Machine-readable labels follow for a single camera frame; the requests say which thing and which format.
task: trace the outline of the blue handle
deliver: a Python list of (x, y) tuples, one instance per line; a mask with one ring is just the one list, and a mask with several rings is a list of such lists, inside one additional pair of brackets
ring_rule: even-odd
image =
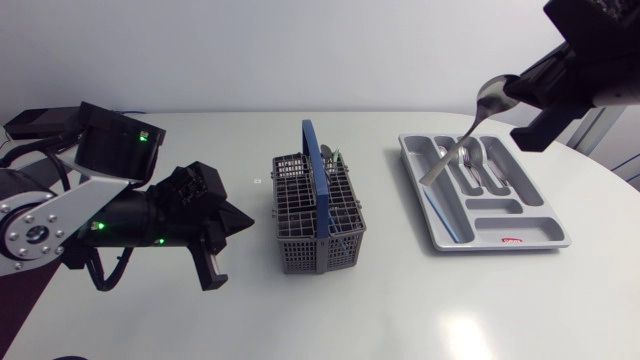
[(311, 120), (302, 120), (302, 152), (311, 159), (316, 185), (316, 238), (326, 239), (329, 237), (329, 186)]

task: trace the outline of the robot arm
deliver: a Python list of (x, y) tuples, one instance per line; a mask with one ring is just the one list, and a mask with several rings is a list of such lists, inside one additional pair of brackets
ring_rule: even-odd
[(640, 2), (551, 0), (544, 10), (566, 42), (504, 89), (542, 109), (511, 132), (525, 151), (543, 151), (592, 107), (640, 103)]
[[(224, 284), (227, 276), (216, 269), (214, 256), (227, 236), (253, 220), (226, 201), (218, 172), (195, 162), (145, 192), (134, 190), (151, 178), (164, 130), (86, 103), (78, 117), (84, 131), (75, 158), (52, 155), (52, 146), (67, 145), (52, 138), (2, 159), (6, 167), (31, 150), (53, 157), (20, 170), (0, 169), (0, 276), (59, 259), (71, 269), (86, 266), (96, 288), (108, 291), (133, 248), (178, 246), (191, 252), (203, 290)], [(70, 170), (81, 174), (78, 186), (61, 194), (49, 190)], [(107, 280), (100, 247), (125, 248)]]

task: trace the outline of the gray plastic tray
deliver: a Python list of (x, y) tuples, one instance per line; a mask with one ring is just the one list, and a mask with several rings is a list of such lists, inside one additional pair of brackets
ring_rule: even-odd
[(571, 239), (549, 203), (497, 136), (470, 137), (431, 186), (419, 183), (460, 135), (400, 135), (431, 239), (438, 250), (563, 248)]

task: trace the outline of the gray wire basket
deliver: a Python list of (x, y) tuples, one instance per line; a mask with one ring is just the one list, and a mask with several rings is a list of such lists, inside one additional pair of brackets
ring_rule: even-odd
[(317, 273), (358, 261), (366, 230), (342, 155), (324, 159), (310, 120), (303, 153), (273, 159), (277, 237), (285, 273)]

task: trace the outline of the green led light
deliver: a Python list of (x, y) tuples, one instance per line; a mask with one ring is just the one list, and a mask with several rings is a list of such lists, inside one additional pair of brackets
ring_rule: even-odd
[(91, 223), (91, 230), (103, 230), (107, 225), (101, 222), (94, 221)]

